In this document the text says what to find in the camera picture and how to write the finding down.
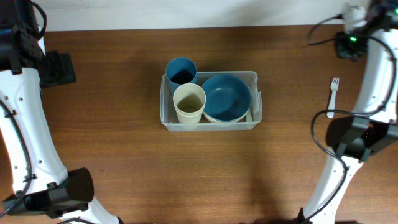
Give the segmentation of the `white plastic fork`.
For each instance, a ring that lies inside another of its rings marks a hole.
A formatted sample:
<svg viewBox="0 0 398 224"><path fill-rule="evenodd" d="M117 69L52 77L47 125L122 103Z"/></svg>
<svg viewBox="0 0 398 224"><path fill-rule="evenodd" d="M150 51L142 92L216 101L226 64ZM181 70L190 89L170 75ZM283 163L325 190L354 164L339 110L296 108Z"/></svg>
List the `white plastic fork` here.
<svg viewBox="0 0 398 224"><path fill-rule="evenodd" d="M334 77L331 81L330 90L330 100L328 104L328 109L333 110L335 109L335 101L336 101L336 92L338 91L340 79L338 77Z"/></svg>

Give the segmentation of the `blue bowl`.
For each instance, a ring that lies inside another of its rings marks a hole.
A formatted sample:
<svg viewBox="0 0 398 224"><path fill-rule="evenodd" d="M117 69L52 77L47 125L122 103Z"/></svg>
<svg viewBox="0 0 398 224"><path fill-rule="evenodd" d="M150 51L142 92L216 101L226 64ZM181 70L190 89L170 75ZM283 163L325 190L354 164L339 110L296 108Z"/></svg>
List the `blue bowl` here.
<svg viewBox="0 0 398 224"><path fill-rule="evenodd" d="M205 108L234 106L250 109L252 97L245 82L234 75L215 75L201 86L206 94Z"/></svg>

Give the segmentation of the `cream cup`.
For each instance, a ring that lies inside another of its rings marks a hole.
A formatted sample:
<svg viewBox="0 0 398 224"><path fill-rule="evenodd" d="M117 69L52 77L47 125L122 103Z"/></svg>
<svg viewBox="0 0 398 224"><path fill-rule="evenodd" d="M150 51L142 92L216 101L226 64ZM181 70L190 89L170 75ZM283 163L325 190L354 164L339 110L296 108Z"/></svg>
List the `cream cup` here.
<svg viewBox="0 0 398 224"><path fill-rule="evenodd" d="M177 109L177 118L179 123L183 124L194 124L199 123L203 114L202 110L197 110L194 112L184 112L182 110Z"/></svg>
<svg viewBox="0 0 398 224"><path fill-rule="evenodd" d="M174 91L172 99L175 110L179 109L189 113L205 109L206 94L202 87L194 83L179 86Z"/></svg>

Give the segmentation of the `clear plastic container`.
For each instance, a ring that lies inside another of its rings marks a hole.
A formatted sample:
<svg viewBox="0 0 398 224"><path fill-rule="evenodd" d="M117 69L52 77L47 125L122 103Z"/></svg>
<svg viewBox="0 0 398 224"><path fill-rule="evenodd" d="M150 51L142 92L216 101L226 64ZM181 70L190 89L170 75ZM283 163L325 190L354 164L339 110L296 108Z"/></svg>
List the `clear plastic container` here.
<svg viewBox="0 0 398 224"><path fill-rule="evenodd" d="M258 75L253 71L225 71L225 72L198 72L197 84L202 85L207 79L215 75L230 74L241 78L249 87L252 97L251 115L252 122L242 119L237 123L211 123L202 117L199 123L179 123L177 114L172 102L172 92L167 81L167 76L162 76L160 88L160 120L170 132L190 131L240 131L251 130L262 121L262 96L258 90Z"/></svg>

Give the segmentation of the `cream bowl front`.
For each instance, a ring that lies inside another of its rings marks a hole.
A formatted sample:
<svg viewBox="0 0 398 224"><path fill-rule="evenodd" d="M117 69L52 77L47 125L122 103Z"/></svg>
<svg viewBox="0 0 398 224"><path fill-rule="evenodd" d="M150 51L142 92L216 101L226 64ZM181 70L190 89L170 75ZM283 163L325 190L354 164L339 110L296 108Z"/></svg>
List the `cream bowl front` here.
<svg viewBox="0 0 398 224"><path fill-rule="evenodd" d="M218 119L212 118L210 115L208 115L206 113L204 113L203 115L211 123L237 123L237 122L241 121L244 118L244 116L241 116L241 117L233 119L231 121L222 121L222 120L218 120Z"/></svg>

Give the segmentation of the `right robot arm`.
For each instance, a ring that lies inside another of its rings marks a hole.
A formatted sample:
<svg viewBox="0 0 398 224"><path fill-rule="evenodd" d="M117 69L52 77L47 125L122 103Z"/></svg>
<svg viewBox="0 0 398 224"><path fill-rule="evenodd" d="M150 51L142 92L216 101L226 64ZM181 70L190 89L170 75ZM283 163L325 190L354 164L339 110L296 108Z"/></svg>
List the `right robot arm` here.
<svg viewBox="0 0 398 224"><path fill-rule="evenodd" d="M341 114L330 122L325 145L311 122L312 138L328 157L314 194L295 223L334 223L357 171L397 142L397 1L371 1L367 9L347 4L335 19L344 22L343 31L331 38L338 57L355 60L366 55L366 69L352 111L328 108L313 117Z"/></svg>

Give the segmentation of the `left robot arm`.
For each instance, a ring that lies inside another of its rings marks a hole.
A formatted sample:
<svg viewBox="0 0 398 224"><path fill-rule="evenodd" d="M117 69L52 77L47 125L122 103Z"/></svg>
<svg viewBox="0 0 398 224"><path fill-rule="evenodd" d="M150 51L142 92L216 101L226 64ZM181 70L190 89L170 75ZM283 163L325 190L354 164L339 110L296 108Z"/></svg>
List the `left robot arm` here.
<svg viewBox="0 0 398 224"><path fill-rule="evenodd" d="M89 170L67 170L52 141L41 89L73 83L76 77L67 53L46 51L46 26L37 22L44 15L32 1L1 2L1 134L13 178L3 214L120 223L95 198Z"/></svg>

